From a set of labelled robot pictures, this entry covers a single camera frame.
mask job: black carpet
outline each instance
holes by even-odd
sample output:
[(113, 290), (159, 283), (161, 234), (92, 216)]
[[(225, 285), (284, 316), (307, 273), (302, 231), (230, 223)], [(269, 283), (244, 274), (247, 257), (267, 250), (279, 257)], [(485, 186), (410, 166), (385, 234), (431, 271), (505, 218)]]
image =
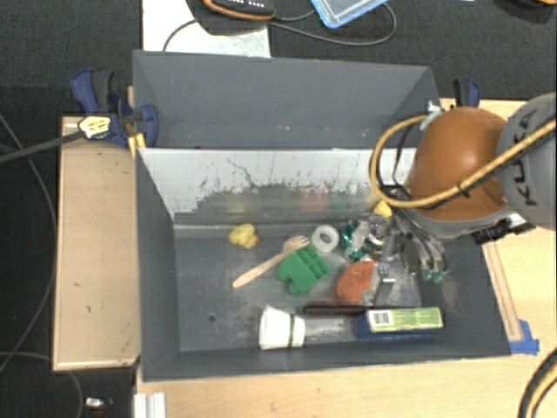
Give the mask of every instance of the black carpet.
[[(303, 14), (308, 0), (275, 0), (282, 17)], [(513, 0), (393, 0), (398, 29), (386, 43), (353, 48), (326, 44), (277, 27), (275, 57), (311, 57), (433, 69), (440, 95), (453, 78), (471, 78), (484, 98), (529, 99), (555, 91), (555, 9)], [(141, 0), (0, 0), (0, 112), (29, 146), (56, 137), (63, 113), (75, 111), (69, 81), (85, 67), (112, 68), (120, 88), (131, 82), (131, 51), (141, 46)], [(317, 16), (292, 24), (322, 36), (363, 41), (390, 29), (379, 8), (338, 30)], [(0, 146), (14, 146), (0, 127)], [(56, 199), (57, 153), (34, 158)], [(54, 244), (44, 196), (25, 162), (0, 168), (0, 352), (13, 348), (47, 286)], [(22, 350), (50, 353), (50, 304)], [(77, 374), (84, 396), (105, 398), (105, 417), (131, 408), (130, 369)], [(0, 374), (0, 416), (75, 416), (71, 380), (42, 361), (16, 358)], [(83, 416), (93, 416), (87, 412)]]

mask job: green toy block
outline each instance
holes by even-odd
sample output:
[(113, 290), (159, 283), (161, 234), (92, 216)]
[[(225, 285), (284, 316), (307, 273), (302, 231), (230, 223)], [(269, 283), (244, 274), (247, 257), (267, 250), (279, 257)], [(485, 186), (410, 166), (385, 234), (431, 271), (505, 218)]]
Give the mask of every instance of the green toy block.
[(330, 272), (331, 268), (308, 245), (286, 257), (278, 268), (277, 276), (284, 282), (290, 282), (290, 293), (300, 295), (307, 293)]

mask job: orange object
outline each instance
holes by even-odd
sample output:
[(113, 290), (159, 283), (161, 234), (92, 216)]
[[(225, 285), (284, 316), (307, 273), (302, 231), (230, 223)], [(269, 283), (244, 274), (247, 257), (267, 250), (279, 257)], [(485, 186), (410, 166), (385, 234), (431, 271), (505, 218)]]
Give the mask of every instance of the orange object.
[[(490, 111), (459, 107), (436, 118), (419, 142), (406, 185), (414, 199), (455, 186), (495, 158), (506, 121)], [(461, 221), (484, 218), (505, 204), (497, 178), (434, 209), (429, 218)]]
[(349, 303), (363, 302), (362, 291), (370, 289), (374, 268), (373, 260), (360, 260), (352, 263), (337, 281), (339, 298)]

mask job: yellow cable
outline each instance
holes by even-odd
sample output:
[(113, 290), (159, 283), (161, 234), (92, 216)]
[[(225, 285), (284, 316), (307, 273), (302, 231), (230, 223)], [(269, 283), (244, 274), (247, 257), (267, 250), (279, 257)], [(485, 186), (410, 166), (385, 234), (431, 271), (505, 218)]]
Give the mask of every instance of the yellow cable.
[(546, 375), (541, 380), (541, 383), (536, 387), (532, 397), (530, 398), (530, 403), (528, 404), (526, 418), (532, 418), (534, 409), (540, 404), (541, 397), (546, 393), (547, 388), (557, 379), (557, 364), (546, 373)]
[(543, 125), (543, 127), (532, 132), (530, 135), (522, 139), (520, 142), (513, 145), (513, 147), (506, 150), (504, 153), (501, 153), (501, 155), (499, 155), (493, 161), (490, 161), (489, 163), (481, 167), (478, 171), (473, 173), (471, 176), (460, 181), (459, 184), (454, 185), (453, 187), (446, 189), (443, 192), (438, 192), (434, 195), (430, 195), (429, 197), (424, 197), (422, 199), (412, 199), (412, 200), (393, 199), (388, 195), (386, 195), (384, 192), (382, 192), (377, 183), (377, 163), (379, 162), (379, 158), (381, 156), (381, 152), (383, 151), (383, 147), (385, 146), (385, 143), (388, 141), (388, 139), (394, 133), (406, 128), (409, 125), (422, 122), (426, 118), (427, 115), (420, 115), (420, 116), (406, 119), (394, 125), (383, 134), (383, 136), (377, 142), (375, 149), (373, 150), (372, 158), (370, 162), (370, 180), (372, 182), (372, 189), (377, 194), (377, 196), (380, 197), (383, 201), (385, 201), (389, 206), (402, 207), (402, 208), (418, 208), (418, 207), (426, 207), (426, 206), (434, 205), (441, 201), (445, 201), (446, 199), (449, 199), (455, 195), (458, 195), (461, 192), (464, 192), (466, 189), (471, 187), (478, 180), (485, 177), (488, 173), (492, 172), (500, 165), (505, 164), (509, 159), (512, 159), (519, 153), (523, 152), (531, 144), (543, 138), (551, 131), (555, 130), (555, 119), (553, 119), (552, 121)]

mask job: wooden spoon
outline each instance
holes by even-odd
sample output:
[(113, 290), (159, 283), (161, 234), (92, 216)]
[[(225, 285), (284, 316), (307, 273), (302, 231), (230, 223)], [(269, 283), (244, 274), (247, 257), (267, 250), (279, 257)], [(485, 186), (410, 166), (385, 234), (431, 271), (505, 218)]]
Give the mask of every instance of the wooden spoon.
[(261, 274), (265, 273), (273, 266), (280, 263), (283, 259), (288, 257), (295, 251), (298, 251), (300, 248), (307, 246), (310, 244), (310, 240), (303, 235), (297, 235), (295, 237), (289, 238), (285, 241), (284, 245), (282, 246), (282, 253), (275, 255), (274, 257), (264, 261), (260, 265), (255, 266), (254, 268), (250, 269), (249, 271), (243, 273), (239, 276), (236, 280), (232, 282), (232, 287), (239, 288), (243, 285), (250, 283), (252, 280), (259, 277)]

